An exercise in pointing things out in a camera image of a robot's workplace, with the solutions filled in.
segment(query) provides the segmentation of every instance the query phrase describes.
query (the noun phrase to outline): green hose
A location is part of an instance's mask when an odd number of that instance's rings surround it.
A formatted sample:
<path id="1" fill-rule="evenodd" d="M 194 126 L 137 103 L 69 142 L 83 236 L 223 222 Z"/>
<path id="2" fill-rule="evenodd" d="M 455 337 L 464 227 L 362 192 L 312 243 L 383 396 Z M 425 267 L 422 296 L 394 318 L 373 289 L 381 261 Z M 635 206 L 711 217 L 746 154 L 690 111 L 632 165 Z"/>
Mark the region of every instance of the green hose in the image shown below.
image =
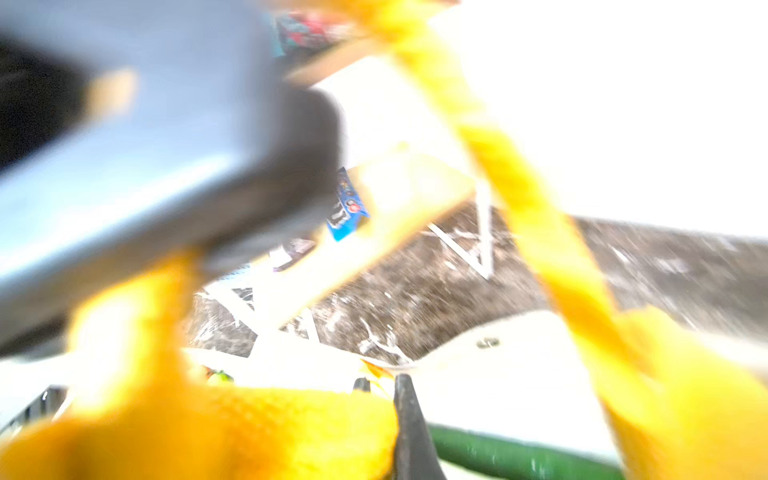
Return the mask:
<path id="1" fill-rule="evenodd" d="M 438 457 L 511 480 L 624 480 L 613 465 L 576 455 L 431 425 Z"/>

